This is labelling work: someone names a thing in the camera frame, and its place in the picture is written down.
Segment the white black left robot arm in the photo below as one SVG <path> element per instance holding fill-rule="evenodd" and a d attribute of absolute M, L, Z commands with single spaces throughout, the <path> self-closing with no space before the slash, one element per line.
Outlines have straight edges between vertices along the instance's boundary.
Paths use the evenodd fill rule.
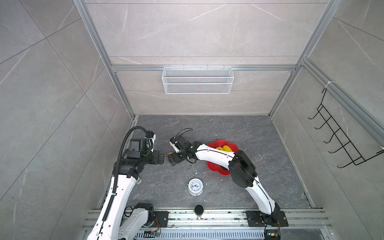
<path fill-rule="evenodd" d="M 153 204 L 138 203 L 124 220 L 127 201 L 147 164 L 161 165 L 165 155 L 154 150 L 156 135 L 141 126 L 128 130 L 114 164 L 111 186 L 89 240 L 133 240 L 142 227 L 156 222 Z"/>

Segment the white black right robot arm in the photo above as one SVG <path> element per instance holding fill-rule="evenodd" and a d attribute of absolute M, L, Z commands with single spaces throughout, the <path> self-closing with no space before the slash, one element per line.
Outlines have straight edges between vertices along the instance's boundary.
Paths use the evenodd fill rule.
<path fill-rule="evenodd" d="M 170 140 L 170 145 L 175 150 L 168 156 L 169 162 L 173 166 L 182 161 L 194 159 L 217 165 L 216 171 L 226 169 L 233 182 L 246 189 L 254 199 L 266 225 L 274 227 L 284 225 L 279 220 L 279 217 L 282 216 L 280 206 L 262 186 L 252 161 L 235 144 L 225 140 L 218 140 L 207 145 L 200 142 Z"/>

